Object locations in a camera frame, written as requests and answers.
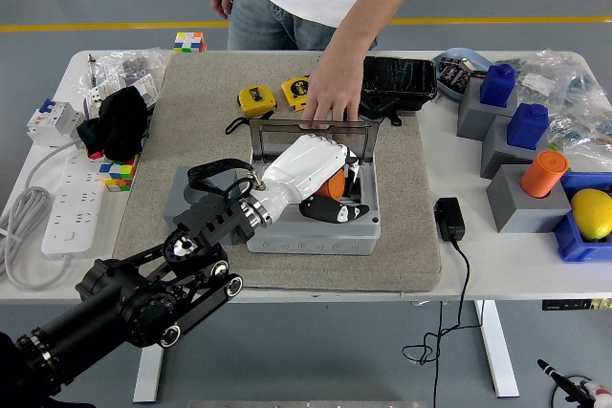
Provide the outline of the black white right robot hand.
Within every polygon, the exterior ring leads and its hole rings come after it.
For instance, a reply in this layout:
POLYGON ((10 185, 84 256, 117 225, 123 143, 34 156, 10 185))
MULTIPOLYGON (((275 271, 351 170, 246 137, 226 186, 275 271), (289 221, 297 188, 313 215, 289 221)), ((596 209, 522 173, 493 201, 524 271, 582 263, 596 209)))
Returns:
POLYGON ((568 376, 559 373, 545 360, 538 359, 536 362, 539 368, 568 396, 569 402, 575 402, 578 407, 611 406, 611 392, 601 384, 589 379, 575 383, 568 376))

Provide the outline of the person's left hand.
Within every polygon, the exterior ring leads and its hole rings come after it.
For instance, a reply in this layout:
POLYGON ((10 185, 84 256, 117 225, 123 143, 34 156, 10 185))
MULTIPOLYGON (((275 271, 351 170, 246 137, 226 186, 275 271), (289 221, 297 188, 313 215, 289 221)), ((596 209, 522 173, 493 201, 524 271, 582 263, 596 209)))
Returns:
POLYGON ((309 77, 305 121, 358 121, 367 53, 329 46, 309 77))

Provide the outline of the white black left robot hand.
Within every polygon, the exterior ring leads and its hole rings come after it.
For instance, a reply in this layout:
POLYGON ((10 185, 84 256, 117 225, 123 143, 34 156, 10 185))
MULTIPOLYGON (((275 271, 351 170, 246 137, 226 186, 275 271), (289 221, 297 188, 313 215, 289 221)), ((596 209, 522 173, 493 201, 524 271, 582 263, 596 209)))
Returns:
POLYGON ((262 226, 277 222, 286 207, 296 204, 302 216, 329 224, 344 224, 369 212, 366 204, 344 204, 344 169, 354 175, 360 160, 344 144, 315 135, 303 135, 265 170, 263 188, 249 201, 262 226))

